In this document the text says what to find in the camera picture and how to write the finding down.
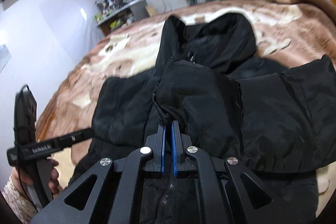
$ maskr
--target patterned sleeve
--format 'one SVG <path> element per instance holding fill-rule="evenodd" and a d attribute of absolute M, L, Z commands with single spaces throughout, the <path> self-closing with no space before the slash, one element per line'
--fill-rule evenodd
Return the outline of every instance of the patterned sleeve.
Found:
<path fill-rule="evenodd" d="M 15 188 L 12 176 L 9 177 L 2 195 L 23 224 L 29 224 L 31 219 L 37 214 L 30 202 Z"/>

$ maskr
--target black gripper frame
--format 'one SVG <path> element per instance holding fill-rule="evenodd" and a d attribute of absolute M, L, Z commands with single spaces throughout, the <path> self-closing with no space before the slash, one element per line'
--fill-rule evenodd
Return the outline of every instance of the black gripper frame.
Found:
<path fill-rule="evenodd" d="M 31 224 L 139 223 L 143 183 L 164 172 L 165 127 L 126 158 L 103 158 L 40 211 Z"/>
<path fill-rule="evenodd" d="M 194 178 L 200 223 L 305 223 L 294 208 L 235 157 L 222 160 L 191 147 L 190 137 L 180 134 L 177 121 L 172 122 L 171 131 L 174 175 Z"/>
<path fill-rule="evenodd" d="M 31 224 L 138 224 L 146 178 L 164 170 L 165 127 L 126 158 L 103 158 L 62 192 Z M 303 217 L 234 157 L 218 159 L 191 147 L 171 124 L 177 178 L 193 178 L 200 224 L 304 224 Z"/>

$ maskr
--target finger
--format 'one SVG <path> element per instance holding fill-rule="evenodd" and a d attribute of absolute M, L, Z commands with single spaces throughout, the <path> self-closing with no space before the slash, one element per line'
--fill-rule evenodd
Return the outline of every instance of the finger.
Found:
<path fill-rule="evenodd" d="M 19 171 L 18 169 L 16 168 L 16 171 L 17 171 L 17 178 L 20 179 L 21 178 L 21 181 L 23 183 L 26 183 L 26 184 L 29 184 L 29 185 L 33 185 L 33 180 L 32 178 L 25 172 L 23 171 L 21 168 L 20 168 L 20 176 L 19 176 Z"/>
<path fill-rule="evenodd" d="M 59 162 L 57 160 L 54 160 L 54 159 L 49 159 L 49 160 L 52 162 L 53 166 L 59 165 Z"/>
<path fill-rule="evenodd" d="M 58 180 L 49 181 L 48 186 L 53 193 L 58 193 L 58 186 L 59 186 L 59 181 Z"/>
<path fill-rule="evenodd" d="M 59 177 L 59 173 L 58 171 L 54 168 L 52 171 L 51 171 L 51 179 L 52 180 L 56 180 L 58 177 Z"/>
<path fill-rule="evenodd" d="M 59 186 L 57 187 L 57 190 L 55 189 L 55 193 L 53 193 L 53 198 L 54 198 L 54 199 L 57 198 L 57 197 L 58 197 L 58 194 L 61 193 L 61 192 L 63 192 L 63 191 L 64 191 L 63 187 L 59 185 Z"/>

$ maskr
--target triangular cutout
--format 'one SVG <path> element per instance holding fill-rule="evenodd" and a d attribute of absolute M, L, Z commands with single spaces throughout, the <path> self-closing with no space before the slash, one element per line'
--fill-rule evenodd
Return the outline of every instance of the triangular cutout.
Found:
<path fill-rule="evenodd" d="M 240 175 L 254 209 L 259 209 L 272 202 L 272 199 L 246 174 Z"/>
<path fill-rule="evenodd" d="M 65 204 L 80 211 L 84 210 L 91 191 L 96 183 L 97 175 L 92 174 L 76 190 L 74 190 L 65 200 Z"/>

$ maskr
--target poster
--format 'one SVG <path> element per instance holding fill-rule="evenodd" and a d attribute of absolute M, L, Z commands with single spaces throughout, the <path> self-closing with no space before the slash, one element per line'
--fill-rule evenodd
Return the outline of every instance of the poster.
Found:
<path fill-rule="evenodd" d="M 11 54 L 5 44 L 0 44 L 0 73 L 11 59 Z"/>

